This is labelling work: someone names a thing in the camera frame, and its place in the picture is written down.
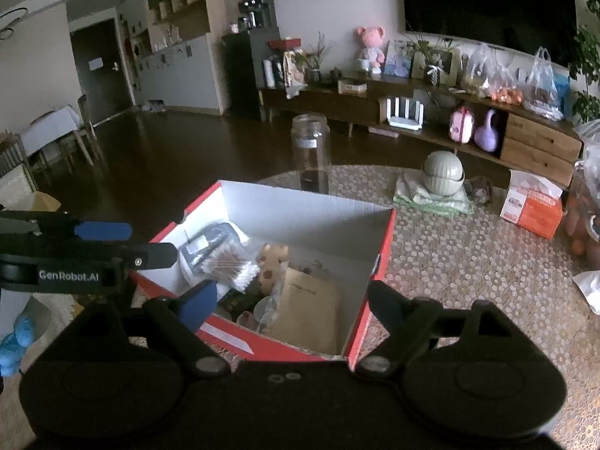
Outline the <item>pink toy appliance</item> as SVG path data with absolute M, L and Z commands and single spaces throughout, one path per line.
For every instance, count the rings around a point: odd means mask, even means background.
M 473 135 L 474 125 L 474 114 L 467 107 L 460 106 L 450 115 L 448 135 L 454 142 L 467 144 Z

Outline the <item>black television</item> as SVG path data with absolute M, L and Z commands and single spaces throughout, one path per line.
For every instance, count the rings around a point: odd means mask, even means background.
M 493 44 L 566 66 L 577 34 L 576 0 L 404 0 L 415 33 Z

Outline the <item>clear glass jar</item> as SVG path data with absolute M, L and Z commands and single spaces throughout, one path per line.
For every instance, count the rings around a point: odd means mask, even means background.
M 327 194 L 330 190 L 330 127 L 327 117 L 308 113 L 292 120 L 292 146 L 300 189 Z

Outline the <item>white router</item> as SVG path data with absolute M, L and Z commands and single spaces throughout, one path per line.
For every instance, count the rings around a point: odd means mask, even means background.
M 379 101 L 380 120 L 397 129 L 419 131 L 424 122 L 424 105 L 404 96 L 387 96 Z

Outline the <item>cotton swab bag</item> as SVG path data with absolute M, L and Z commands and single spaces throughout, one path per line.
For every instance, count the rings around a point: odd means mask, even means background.
M 200 268 L 219 284 L 242 293 L 260 273 L 257 262 L 243 248 L 233 244 L 218 246 L 201 262 Z

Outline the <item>pink pig plush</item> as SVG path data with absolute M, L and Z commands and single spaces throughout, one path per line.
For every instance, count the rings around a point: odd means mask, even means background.
M 372 74 L 380 74 L 386 61 L 386 55 L 383 53 L 386 30 L 383 27 L 357 27 L 356 36 L 363 46 L 361 59 L 369 61 Z

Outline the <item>black snack packet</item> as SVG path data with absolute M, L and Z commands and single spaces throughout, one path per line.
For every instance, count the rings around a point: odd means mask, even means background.
M 223 298 L 217 302 L 217 315 L 230 321 L 236 321 L 244 312 L 253 312 L 255 305 L 260 301 L 259 295 L 230 289 Z

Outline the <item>dark wooden sideboard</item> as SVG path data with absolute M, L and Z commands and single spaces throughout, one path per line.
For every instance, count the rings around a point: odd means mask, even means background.
M 545 177 L 563 189 L 572 183 L 583 142 L 567 120 L 551 121 L 518 105 L 459 93 L 446 85 L 431 86 L 414 78 L 356 76 L 355 79 L 366 85 L 364 93 L 347 94 L 333 88 L 307 86 L 290 97 L 278 88 L 262 88 L 258 91 L 260 107 L 268 120 L 281 111 L 322 114 L 351 127 L 396 132 L 478 156 L 500 166 Z M 451 139 L 453 110 L 441 107 L 442 102 L 465 106 L 473 113 L 476 126 L 482 125 L 487 112 L 493 110 L 495 149 L 486 151 L 474 140 L 462 143 Z

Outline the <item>green folded cloth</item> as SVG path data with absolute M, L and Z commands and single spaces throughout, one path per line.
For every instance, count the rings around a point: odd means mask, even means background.
M 472 215 L 474 203 L 469 199 L 465 188 L 460 185 L 459 190 L 450 196 L 440 196 L 431 193 L 422 182 L 422 174 L 417 169 L 403 169 L 397 175 L 394 203 L 404 204 L 422 212 L 452 218 L 459 213 Z

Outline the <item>green ceramic lidded bowl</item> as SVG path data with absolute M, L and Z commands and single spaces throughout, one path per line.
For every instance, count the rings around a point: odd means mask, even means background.
M 422 166 L 422 180 L 425 188 L 432 194 L 454 195 L 464 184 L 464 168 L 454 153 L 438 150 L 426 157 Z

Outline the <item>yellow spotted toy figure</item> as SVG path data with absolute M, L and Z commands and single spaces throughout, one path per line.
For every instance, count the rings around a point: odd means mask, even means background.
M 285 273 L 289 259 L 289 246 L 265 243 L 258 255 L 258 284 L 263 296 L 269 296 Z

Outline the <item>purple gourd vase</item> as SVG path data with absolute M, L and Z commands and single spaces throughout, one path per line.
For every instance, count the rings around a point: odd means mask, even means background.
M 484 123 L 474 133 L 474 142 L 476 145 L 479 149 L 489 153 L 495 152 L 498 145 L 498 134 L 491 124 L 494 114 L 495 110 L 488 110 L 484 118 Z

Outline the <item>white paper bag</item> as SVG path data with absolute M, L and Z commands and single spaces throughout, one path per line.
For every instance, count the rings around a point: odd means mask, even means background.
M 600 315 L 600 271 L 581 272 L 573 277 L 577 288 L 581 291 L 591 311 Z

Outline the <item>large clear plastic bag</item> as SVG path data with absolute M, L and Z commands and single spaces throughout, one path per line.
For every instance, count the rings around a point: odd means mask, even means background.
M 577 125 L 583 151 L 574 165 L 574 178 L 567 195 L 563 230 L 570 238 L 570 251 L 583 258 L 587 270 L 599 269 L 599 120 Z

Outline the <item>orange white tissue box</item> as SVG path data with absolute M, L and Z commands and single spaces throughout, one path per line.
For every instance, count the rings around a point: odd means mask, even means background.
M 550 240 L 563 219 L 561 195 L 563 189 L 547 178 L 512 169 L 500 217 Z

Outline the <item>brown paper packet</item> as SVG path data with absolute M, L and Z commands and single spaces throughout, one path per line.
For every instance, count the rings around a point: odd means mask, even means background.
M 263 332 L 283 344 L 335 356 L 340 348 L 343 292 L 329 279 L 288 267 L 261 321 Z

